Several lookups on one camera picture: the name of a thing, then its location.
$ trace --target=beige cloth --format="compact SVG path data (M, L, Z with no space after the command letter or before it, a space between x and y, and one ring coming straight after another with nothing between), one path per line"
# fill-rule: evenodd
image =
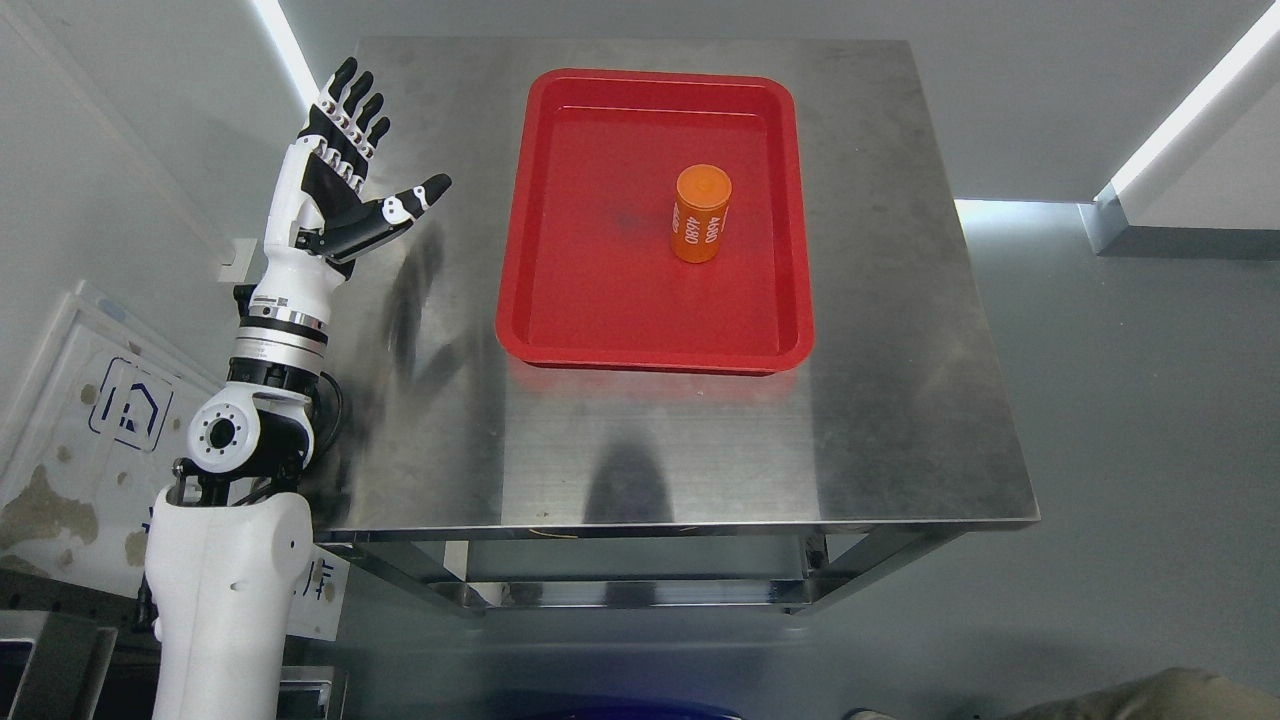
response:
M1280 698L1206 670L1171 667L1006 720L1280 720Z

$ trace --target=container lid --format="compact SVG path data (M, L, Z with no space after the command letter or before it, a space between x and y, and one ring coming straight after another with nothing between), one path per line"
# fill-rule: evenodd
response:
M716 165L690 165L676 179L676 195L699 210L713 210L728 202L733 183Z

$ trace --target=house logo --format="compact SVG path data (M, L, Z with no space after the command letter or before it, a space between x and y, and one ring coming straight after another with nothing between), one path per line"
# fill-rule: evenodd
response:
M124 357L113 357L90 413L88 429L151 452L160 443L172 404L173 386Z

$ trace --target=orange cylinder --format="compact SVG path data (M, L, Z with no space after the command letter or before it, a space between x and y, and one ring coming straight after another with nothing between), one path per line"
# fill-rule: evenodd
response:
M716 165L690 165L680 173L671 219L671 250L677 258L705 263L719 252L732 192L733 183Z

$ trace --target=gray floor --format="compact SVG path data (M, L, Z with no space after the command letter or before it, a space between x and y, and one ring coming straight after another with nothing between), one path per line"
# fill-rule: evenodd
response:
M358 717L518 717L564 696L749 719L995 717L1206 666L1280 693L1280 264L1098 259L1074 205L961 204L1044 520L969 536L813 616L467 621L365 575Z

